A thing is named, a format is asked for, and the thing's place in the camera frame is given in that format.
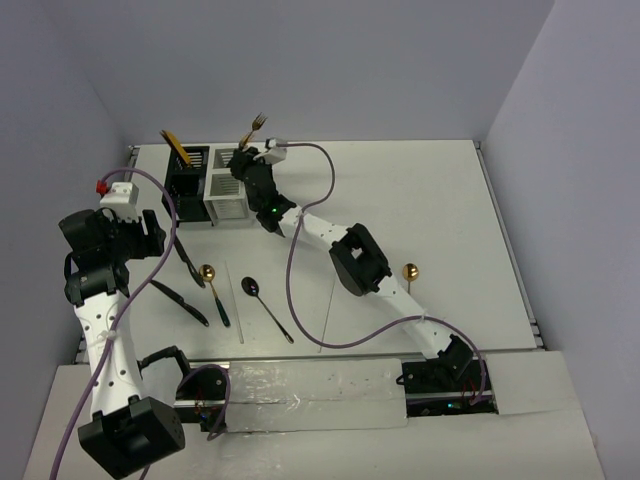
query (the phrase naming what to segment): white table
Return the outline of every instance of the white table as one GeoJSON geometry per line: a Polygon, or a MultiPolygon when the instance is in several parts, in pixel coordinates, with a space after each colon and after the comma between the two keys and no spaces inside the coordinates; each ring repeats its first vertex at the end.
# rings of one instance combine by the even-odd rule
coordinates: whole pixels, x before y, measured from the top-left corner
{"type": "MultiPolygon", "coordinates": [[[[332,155],[337,180],[333,197],[313,212],[342,225],[362,223],[389,259],[392,270],[413,262],[420,278],[411,291],[431,315],[452,322],[484,351],[535,348],[535,340],[497,216],[471,141],[322,142],[332,155]]],[[[210,144],[229,148],[231,144],[210,144]]],[[[169,148],[144,145],[136,166],[164,182],[169,148]]],[[[274,167],[280,192],[298,204],[321,197],[329,185],[324,157],[308,148],[290,149],[274,167]]],[[[138,176],[138,205],[153,208],[161,225],[169,217],[157,189],[138,176]]],[[[215,285],[233,328],[224,328],[210,290],[198,288],[172,254],[157,279],[184,296],[211,323],[207,329],[149,287],[134,302],[131,328],[138,357],[177,345],[191,359],[284,358],[319,355],[411,354],[416,346],[401,328],[360,347],[320,349],[296,330],[286,306],[285,262],[289,241],[257,222],[233,228],[182,226],[179,237],[196,268],[216,268],[215,285]],[[261,296],[296,342],[289,345],[258,301],[240,288],[252,276],[261,296]],[[241,344],[238,319],[244,334],[241,344]]],[[[138,284],[157,258],[129,263],[138,284]]],[[[297,250],[293,295],[299,317],[328,342],[361,338],[392,320],[337,281],[327,253],[297,250]]]]}

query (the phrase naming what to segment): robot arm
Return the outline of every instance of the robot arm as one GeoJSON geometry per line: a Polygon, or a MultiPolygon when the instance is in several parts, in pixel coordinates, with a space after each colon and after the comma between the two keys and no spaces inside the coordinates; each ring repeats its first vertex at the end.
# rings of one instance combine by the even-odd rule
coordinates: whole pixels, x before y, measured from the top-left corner
{"type": "Polygon", "coordinates": [[[82,325],[92,373],[99,368],[107,339],[112,342],[93,387],[92,421],[78,429],[80,445],[116,479],[185,446],[180,419],[172,408],[185,372],[166,365],[161,391],[151,392],[140,374],[126,313],[117,331],[112,330],[118,309],[129,296],[126,262],[164,252],[165,232],[150,210],[143,212],[144,232],[136,199],[135,185],[114,183],[102,198],[101,209],[76,212],[59,224],[72,248],[65,262],[65,295],[82,325]],[[78,268],[73,273],[71,261],[78,268]]]}
{"type": "MultiPolygon", "coordinates": [[[[273,164],[282,161],[286,148],[267,140],[267,151],[237,149],[229,162],[231,174],[242,181],[249,208],[265,230],[292,238],[302,219],[299,240],[326,251],[342,285],[353,295],[381,301],[397,317],[425,316],[420,306],[392,274],[384,253],[364,225],[335,225],[303,209],[280,194],[273,180],[273,164]]],[[[469,346],[439,324],[426,321],[404,323],[404,330],[426,358],[439,357],[448,374],[459,379],[473,358],[469,346]]]]}

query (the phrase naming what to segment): gold fork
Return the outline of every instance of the gold fork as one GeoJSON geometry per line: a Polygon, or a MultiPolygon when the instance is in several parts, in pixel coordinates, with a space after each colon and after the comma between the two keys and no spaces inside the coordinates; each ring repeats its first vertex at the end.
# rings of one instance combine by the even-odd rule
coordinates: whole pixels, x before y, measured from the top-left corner
{"type": "Polygon", "coordinates": [[[241,149],[244,149],[247,146],[247,143],[249,143],[253,138],[253,135],[262,128],[262,125],[264,125],[264,122],[266,121],[267,121],[267,116],[263,115],[262,112],[260,112],[258,116],[253,119],[253,122],[251,122],[251,131],[247,133],[244,137],[242,137],[238,146],[241,149]]]}

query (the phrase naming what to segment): black spoon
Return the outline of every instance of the black spoon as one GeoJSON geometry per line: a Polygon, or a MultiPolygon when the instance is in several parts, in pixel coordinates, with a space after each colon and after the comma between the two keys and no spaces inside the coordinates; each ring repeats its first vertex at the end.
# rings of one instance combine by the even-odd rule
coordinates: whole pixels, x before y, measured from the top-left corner
{"type": "Polygon", "coordinates": [[[271,316],[271,318],[273,319],[274,322],[276,322],[276,325],[278,325],[278,328],[280,329],[280,331],[282,332],[282,334],[284,335],[284,338],[287,339],[287,342],[289,343],[293,343],[293,338],[291,337],[291,335],[289,335],[289,332],[287,332],[285,330],[285,328],[280,324],[280,322],[278,321],[278,319],[275,317],[275,315],[273,313],[271,313],[271,310],[269,310],[269,307],[267,307],[264,302],[262,301],[262,299],[259,296],[260,293],[260,287],[258,286],[258,282],[256,282],[253,278],[251,277],[244,277],[242,279],[242,282],[240,282],[240,284],[242,285],[242,289],[244,290],[244,293],[246,293],[247,295],[249,295],[250,297],[256,297],[260,303],[262,304],[262,306],[264,307],[264,309],[267,311],[267,313],[271,316]]]}

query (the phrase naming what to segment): white wall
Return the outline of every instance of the white wall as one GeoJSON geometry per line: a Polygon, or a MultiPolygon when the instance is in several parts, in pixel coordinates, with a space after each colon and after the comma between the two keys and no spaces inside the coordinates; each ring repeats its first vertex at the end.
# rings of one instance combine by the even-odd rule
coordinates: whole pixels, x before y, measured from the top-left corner
{"type": "Polygon", "coordinates": [[[0,475],[22,478],[58,364],[80,338],[63,293],[57,223],[97,205],[96,179],[124,142],[44,10],[6,0],[0,15],[2,333],[0,475]]]}
{"type": "Polygon", "coordinates": [[[558,0],[486,161],[607,478],[640,472],[640,2],[558,0]]]}
{"type": "Polygon", "coordinates": [[[42,0],[132,142],[484,138],[553,0],[42,0]]]}

